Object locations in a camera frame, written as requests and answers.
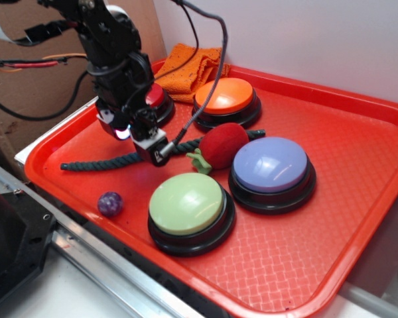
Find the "purple button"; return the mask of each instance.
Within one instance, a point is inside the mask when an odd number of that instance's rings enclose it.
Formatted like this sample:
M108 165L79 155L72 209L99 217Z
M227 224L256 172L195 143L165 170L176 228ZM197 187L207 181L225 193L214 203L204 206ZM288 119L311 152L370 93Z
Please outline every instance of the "purple button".
M297 143L280 137L249 142L233 161L238 182L261 193L289 189L304 177L307 167L305 151Z

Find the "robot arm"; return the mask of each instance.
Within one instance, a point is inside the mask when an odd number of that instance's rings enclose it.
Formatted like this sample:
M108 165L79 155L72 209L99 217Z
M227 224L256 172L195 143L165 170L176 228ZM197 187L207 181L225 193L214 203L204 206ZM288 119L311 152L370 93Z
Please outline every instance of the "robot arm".
M76 29L89 61L87 71L94 77L98 119L105 131L120 139L118 132L129 129L142 159L156 166L166 164L169 156L164 158L161 150L168 140L157 126L154 109L146 103L153 84L151 64L141 52L139 32L130 18L121 11L109 12L103 0L37 2L58 10L64 24ZM33 29L42 39L38 43L58 35L47 26Z

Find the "white wall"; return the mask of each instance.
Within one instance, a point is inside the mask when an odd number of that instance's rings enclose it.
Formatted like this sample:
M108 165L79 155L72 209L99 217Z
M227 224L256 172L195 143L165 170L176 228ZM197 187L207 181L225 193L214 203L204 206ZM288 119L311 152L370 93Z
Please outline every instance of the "white wall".
M194 38L181 8L154 0L166 50ZM190 0L224 18L228 62L398 102L398 0ZM219 24L192 17L201 47Z

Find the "cardboard box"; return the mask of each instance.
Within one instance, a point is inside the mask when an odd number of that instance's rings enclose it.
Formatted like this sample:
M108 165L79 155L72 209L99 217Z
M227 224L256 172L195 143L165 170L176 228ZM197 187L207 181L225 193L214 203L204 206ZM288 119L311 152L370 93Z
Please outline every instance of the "cardboard box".
M114 2L116 3L112 4L120 5L128 12L139 29L143 51L149 54L151 61L164 58L166 53L153 1ZM5 34L12 39L24 37L26 28L60 19L62 17L57 10L44 8L35 1L0 5L0 25ZM66 53L84 53L75 30L68 30L62 36L33 47L17 46L0 40L1 59L31 60ZM86 69L86 64L84 59L71 59L68 65L53 68L27 69L15 73L0 72L0 102L24 115L39 117L55 113L67 104L76 80ZM23 121L0 110L2 165L24 180L23 169L13 160L15 154L94 97L92 77L87 76L80 86L72 108L53 120Z

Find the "tray rim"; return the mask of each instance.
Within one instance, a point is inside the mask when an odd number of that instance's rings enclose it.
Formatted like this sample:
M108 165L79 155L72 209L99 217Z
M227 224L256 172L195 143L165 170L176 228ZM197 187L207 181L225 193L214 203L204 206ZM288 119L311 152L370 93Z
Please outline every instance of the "tray rim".
M164 60L154 63L153 70L157 71L163 65L163 62ZM231 66L229 76L241 77L249 81L253 87L258 89L264 89L279 95L287 96L292 95L292 92L294 92L296 94L294 98L296 99L317 103L319 105L347 111L357 115L363 115L372 119L379 119L380 121L388 122L398 127L398 103L395 102L369 97L359 93L343 91L341 89L334 89L323 85L307 83L296 79L266 74L255 70L248 70L237 66ZM80 129L80 124L86 128L95 120L96 110L94 109L94 105L90 105L86 111L67 122L36 145L33 151L29 154L25 164L27 177L35 184L37 184L37 182L41 183L42 185L37 185L47 192L53 193L53 196L56 196L57 198L62 199L62 197L67 197L67 195L51 181L46 180L44 182L44 180L37 178L39 177L39 175L36 174L38 163L42 162L43 158L48 158L55 150L59 149L63 144L69 141L68 138L73 136L74 130L76 129L78 131ZM62 137L62 134L65 138L60 139L60 144L56 145L55 143L51 145L51 142L55 137L58 135ZM397 196L398 169L392 175L389 186L384 189L370 209L370 211L376 210L382 212L368 213L363 218L360 229L350 237L338 259L333 263L332 267L327 272L325 278L321 281L319 287L313 293L311 298L302 305L286 312L268 313L258 311L239 299L234 299L232 295L221 290L218 286L211 286L213 284L198 279L196 272L181 266L178 262L167 255L157 252L156 249L145 244L141 239L139 240L136 236L122 231L122 229L115 226L113 223L98 225L105 231L114 233L118 238L123 238L123 242L125 244L145 256L150 262L155 263L164 271L179 280L182 280L185 284L189 285L208 299L211 299L214 303L223 307L236 317L306 317L320 311L333 299ZM77 207L71 207L75 210L86 209L82 203ZM154 256L153 260L147 256L152 254Z

